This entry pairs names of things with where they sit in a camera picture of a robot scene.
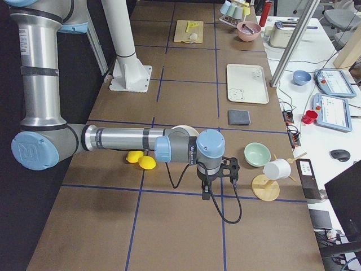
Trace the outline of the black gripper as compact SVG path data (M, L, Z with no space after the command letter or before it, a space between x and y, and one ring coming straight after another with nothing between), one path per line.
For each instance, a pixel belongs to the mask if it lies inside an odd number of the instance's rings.
M197 165L197 176L201 179L202 200L209 200L210 195L213 195L212 182L222 177L222 171L217 172L204 167L204 165Z

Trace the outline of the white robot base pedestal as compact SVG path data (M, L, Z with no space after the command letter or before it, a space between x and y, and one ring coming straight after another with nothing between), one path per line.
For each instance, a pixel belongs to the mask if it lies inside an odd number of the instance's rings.
M102 5L116 53L109 88L112 91L147 92L152 67L143 65L137 57L126 1L106 0Z

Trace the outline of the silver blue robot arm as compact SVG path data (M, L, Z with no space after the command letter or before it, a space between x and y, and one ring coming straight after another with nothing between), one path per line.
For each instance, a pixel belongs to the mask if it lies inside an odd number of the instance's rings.
M11 142L14 158L41 171L72 155L95 149L146 150L164 163L195 165L202 198L211 199L212 181L226 168L224 137L213 129L186 125L170 129L98 128L69 124L60 113L57 34L86 33L86 1L8 1L19 28L25 118Z

